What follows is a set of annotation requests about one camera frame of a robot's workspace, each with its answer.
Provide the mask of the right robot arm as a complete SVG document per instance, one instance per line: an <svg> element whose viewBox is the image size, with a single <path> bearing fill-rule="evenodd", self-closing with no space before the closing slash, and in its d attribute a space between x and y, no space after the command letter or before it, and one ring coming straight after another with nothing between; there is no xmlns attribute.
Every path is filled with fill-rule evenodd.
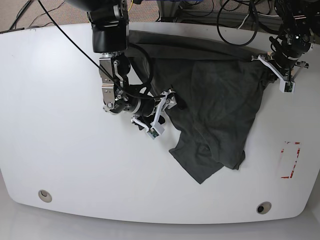
<svg viewBox="0 0 320 240"><path fill-rule="evenodd" d="M69 4L87 13L92 29L94 53L100 53L98 69L102 79L104 110L117 115L131 113L131 123L152 138L164 132L162 112L177 105L175 91L169 89L158 96L149 92L154 77L154 66L149 54L140 46L129 43L129 15L125 0L70 0ZM130 84L129 59L124 51L131 47L144 55L149 67L146 81Z"/></svg>

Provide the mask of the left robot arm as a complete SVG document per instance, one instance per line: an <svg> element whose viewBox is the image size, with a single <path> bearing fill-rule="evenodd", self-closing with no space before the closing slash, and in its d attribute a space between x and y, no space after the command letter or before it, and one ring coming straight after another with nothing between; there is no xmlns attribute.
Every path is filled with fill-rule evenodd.
<svg viewBox="0 0 320 240"><path fill-rule="evenodd" d="M318 0L276 0L275 11L282 20L276 38L270 37L272 52L260 54L253 60L260 61L279 79L279 89L283 93L293 93L295 80L300 71L309 64L300 61L303 54L314 45L314 20L319 15Z"/></svg>

